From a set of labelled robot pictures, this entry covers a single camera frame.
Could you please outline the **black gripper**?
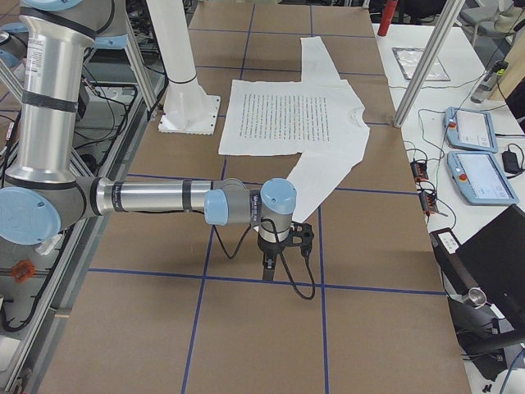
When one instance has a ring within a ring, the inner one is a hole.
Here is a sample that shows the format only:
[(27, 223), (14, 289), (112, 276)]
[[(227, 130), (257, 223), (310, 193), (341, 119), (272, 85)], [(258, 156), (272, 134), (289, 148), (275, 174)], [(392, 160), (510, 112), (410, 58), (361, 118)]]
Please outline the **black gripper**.
[(276, 259), (279, 254), (284, 250), (284, 245), (280, 242), (270, 242), (266, 241), (262, 237), (258, 237), (258, 247), (263, 253), (262, 258), (262, 279), (264, 281), (273, 281), (275, 275), (275, 268), (266, 268), (266, 267), (275, 267)]

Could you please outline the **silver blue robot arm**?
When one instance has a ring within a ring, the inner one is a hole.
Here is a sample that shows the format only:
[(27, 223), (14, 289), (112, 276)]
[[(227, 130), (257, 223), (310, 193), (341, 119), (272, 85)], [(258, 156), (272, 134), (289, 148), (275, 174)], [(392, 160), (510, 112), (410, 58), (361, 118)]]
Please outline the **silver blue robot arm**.
[(70, 225), (109, 213), (201, 213), (215, 227), (258, 229), (263, 277), (272, 280), (297, 224), (296, 190), (273, 178), (258, 190), (236, 179), (156, 183), (76, 176), (70, 157), (86, 49), (127, 42), (123, 1), (24, 1), (29, 31), (16, 161), (4, 172), (1, 236), (36, 245)]

